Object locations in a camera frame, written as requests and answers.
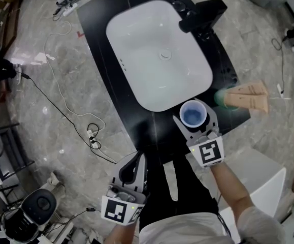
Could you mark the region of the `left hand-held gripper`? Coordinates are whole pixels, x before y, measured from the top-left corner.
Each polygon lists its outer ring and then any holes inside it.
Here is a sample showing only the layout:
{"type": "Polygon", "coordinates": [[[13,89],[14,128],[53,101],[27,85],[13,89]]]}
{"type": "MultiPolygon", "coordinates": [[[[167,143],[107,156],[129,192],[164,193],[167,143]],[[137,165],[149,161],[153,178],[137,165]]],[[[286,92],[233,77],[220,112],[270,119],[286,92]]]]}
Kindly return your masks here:
{"type": "Polygon", "coordinates": [[[145,206],[147,161],[143,152],[122,158],[112,172],[112,183],[102,196],[101,218],[116,224],[133,224],[145,206]]]}

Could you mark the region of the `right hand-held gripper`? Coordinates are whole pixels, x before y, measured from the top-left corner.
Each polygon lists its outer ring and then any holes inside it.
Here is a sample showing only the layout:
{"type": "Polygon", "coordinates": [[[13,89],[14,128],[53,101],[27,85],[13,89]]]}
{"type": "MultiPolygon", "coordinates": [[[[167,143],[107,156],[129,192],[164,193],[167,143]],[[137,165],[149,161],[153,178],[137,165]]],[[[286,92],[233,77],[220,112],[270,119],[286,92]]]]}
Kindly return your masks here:
{"type": "Polygon", "coordinates": [[[192,133],[187,127],[173,115],[173,120],[185,139],[187,147],[201,167],[209,167],[221,163],[224,158],[223,140],[218,132],[218,119],[215,111],[205,106],[209,122],[203,135],[200,132],[192,133]]]}

